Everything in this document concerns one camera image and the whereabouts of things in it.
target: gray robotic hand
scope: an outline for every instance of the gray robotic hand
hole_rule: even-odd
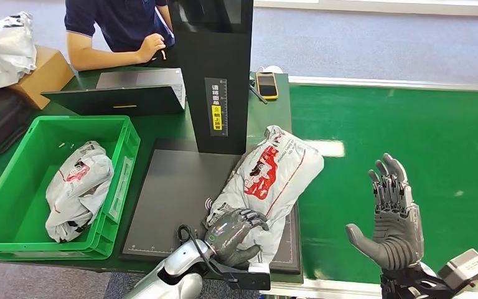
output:
[[[413,202],[406,171],[400,162],[384,154],[375,163],[380,175],[368,172],[375,197],[375,230],[366,238],[355,224],[345,230],[350,242],[387,270],[417,265],[424,255],[419,207]]]
[[[219,262],[233,267],[255,257],[261,250],[259,245],[245,250],[237,249],[246,235],[258,226],[268,230],[265,215],[249,209],[237,209],[224,214],[210,227],[205,243],[215,252]]]

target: green plastic crate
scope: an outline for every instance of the green plastic crate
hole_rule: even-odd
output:
[[[45,191],[63,162],[89,140],[111,158],[113,180],[93,223],[76,239],[59,244],[45,230],[50,214]],[[0,178],[0,260],[108,258],[139,145],[127,116],[37,117]]]

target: laptop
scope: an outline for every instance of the laptop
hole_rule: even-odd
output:
[[[185,108],[180,69],[106,72],[95,89],[41,94],[79,115],[158,115]]]

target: table edge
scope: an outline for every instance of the table edge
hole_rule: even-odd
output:
[[[273,282],[266,295],[293,296],[318,299],[382,299],[380,285],[376,283],[338,282],[305,278],[302,284]],[[457,299],[478,299],[478,292],[464,292]]]
[[[354,87],[366,86],[407,89],[478,91],[478,84],[407,80],[289,76],[289,83],[297,85],[340,85]]]

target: plastic mailer bag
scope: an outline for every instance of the plastic mailer bag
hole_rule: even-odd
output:
[[[47,188],[49,236],[57,242],[78,237],[96,218],[112,178],[113,164],[96,141],[76,149]]]
[[[263,213],[269,231],[252,229],[238,249],[259,245],[261,252],[249,262],[268,264],[278,251],[285,217],[322,171],[324,160],[318,150],[278,126],[267,127],[265,137],[243,155],[206,220],[211,226],[224,213],[239,208]]]
[[[0,20],[0,88],[35,70],[32,16],[26,12]]]

